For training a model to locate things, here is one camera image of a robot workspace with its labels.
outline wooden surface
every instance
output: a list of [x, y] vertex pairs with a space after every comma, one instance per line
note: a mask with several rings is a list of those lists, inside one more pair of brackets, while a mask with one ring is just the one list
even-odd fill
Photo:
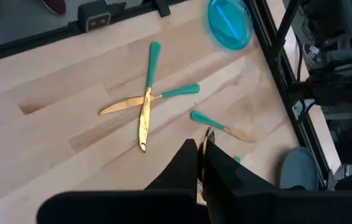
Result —
[[[279, 24], [281, 0], [269, 6]], [[66, 190], [145, 188], [185, 139], [204, 134], [207, 127], [189, 118], [192, 109], [255, 134], [259, 141], [248, 144], [216, 130], [216, 144], [277, 183], [282, 158], [298, 143], [260, 46], [253, 36], [243, 51], [220, 49], [207, 34], [205, 8], [206, 1], [191, 0], [165, 18], [151, 12], [0, 60], [0, 223], [34, 223], [41, 203]], [[97, 113], [144, 93], [152, 41], [162, 45], [153, 93], [194, 82], [201, 92], [153, 103], [143, 154], [140, 108]], [[285, 48], [295, 67], [291, 31]], [[324, 117], [318, 107], [310, 114], [336, 170]]]

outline teal handle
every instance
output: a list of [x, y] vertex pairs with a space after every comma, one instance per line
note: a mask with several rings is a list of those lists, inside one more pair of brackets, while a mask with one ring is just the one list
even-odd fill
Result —
[[184, 94], [192, 94], [192, 93], [197, 93], [200, 91], [200, 87], [198, 84], [192, 84], [188, 86], [184, 86], [180, 89], [177, 90], [171, 90], [167, 92], [162, 93], [162, 97], [170, 97], [170, 96], [177, 96], [177, 95], [184, 95]]
[[221, 125], [221, 124], [219, 124], [219, 123], [217, 123], [215, 121], [212, 121], [207, 116], [201, 114], [198, 111], [191, 111], [191, 119], [194, 120], [194, 121], [200, 122], [200, 123], [204, 123], [204, 124], [210, 125], [210, 126], [215, 127], [215, 128], [219, 128], [219, 129], [224, 129], [225, 128], [225, 126], [223, 126], [223, 125]]
[[150, 67], [148, 69], [148, 81], [146, 82], [147, 87], [152, 88], [153, 77], [156, 71], [156, 65], [158, 64], [159, 54], [161, 53], [161, 45], [158, 42], [151, 44], [150, 50]]

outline red shoe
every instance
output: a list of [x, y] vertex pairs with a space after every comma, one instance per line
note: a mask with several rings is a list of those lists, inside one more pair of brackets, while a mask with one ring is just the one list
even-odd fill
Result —
[[66, 12], [65, 0], [43, 0], [43, 2], [55, 14], [63, 15]]

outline knife on table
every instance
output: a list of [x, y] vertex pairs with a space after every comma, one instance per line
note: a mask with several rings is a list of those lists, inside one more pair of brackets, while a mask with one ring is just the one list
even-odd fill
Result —
[[[160, 98], [169, 98], [172, 96], [193, 94], [193, 93], [198, 93], [199, 91], [200, 91], [199, 85], [192, 84], [192, 85], [184, 86], [177, 90], [162, 92], [159, 95], [151, 95], [151, 102]], [[143, 103], [144, 103], [144, 96], [136, 96], [136, 97], [128, 98], [102, 108], [101, 111], [99, 112], [99, 115], [105, 115], [115, 111], [128, 109], [134, 106], [142, 105]]]
[[212, 127], [221, 129], [221, 130], [229, 133], [230, 135], [234, 136], [235, 138], [243, 140], [245, 142], [256, 142], [255, 137], [253, 137], [243, 131], [240, 131], [238, 129], [225, 127], [224, 125], [219, 124], [219, 123], [211, 120], [210, 118], [208, 118], [207, 116], [203, 115], [202, 113], [200, 113], [198, 111], [191, 111], [191, 119], [194, 121], [204, 123], [204, 124], [210, 125]]
[[148, 137], [148, 128], [150, 126], [151, 113], [151, 88], [153, 84], [153, 77], [155, 75], [156, 64], [158, 63], [161, 46], [154, 42], [151, 44], [150, 50], [150, 65], [148, 69], [148, 81], [146, 82], [146, 91], [144, 97], [143, 107], [140, 115], [140, 128], [138, 129], [138, 140], [140, 148], [143, 152], [146, 150], [146, 139]]

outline blue plate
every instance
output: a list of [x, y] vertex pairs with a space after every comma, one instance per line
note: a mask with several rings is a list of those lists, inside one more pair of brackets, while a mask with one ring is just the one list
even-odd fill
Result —
[[281, 168], [280, 188], [302, 186], [306, 190], [317, 190], [318, 172], [312, 154], [304, 147], [291, 150]]
[[243, 1], [211, 0], [207, 8], [209, 28], [216, 40], [231, 50], [246, 47], [252, 38], [252, 19]]

